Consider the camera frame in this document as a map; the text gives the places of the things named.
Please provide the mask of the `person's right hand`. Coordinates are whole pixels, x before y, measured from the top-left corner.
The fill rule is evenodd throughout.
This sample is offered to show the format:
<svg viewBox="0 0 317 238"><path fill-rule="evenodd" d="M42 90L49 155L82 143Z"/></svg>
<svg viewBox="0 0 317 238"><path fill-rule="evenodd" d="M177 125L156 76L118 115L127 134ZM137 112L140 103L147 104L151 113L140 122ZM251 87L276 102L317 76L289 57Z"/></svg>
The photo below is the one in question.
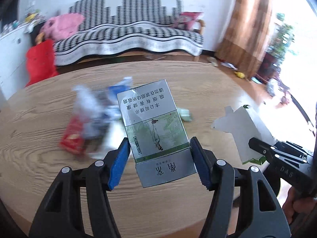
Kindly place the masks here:
<svg viewBox="0 0 317 238"><path fill-rule="evenodd" d="M287 199L282 206L288 224L293 221L293 216L295 213L310 214L316 205L316 198L296 198L296 190L291 187L288 190Z"/></svg>

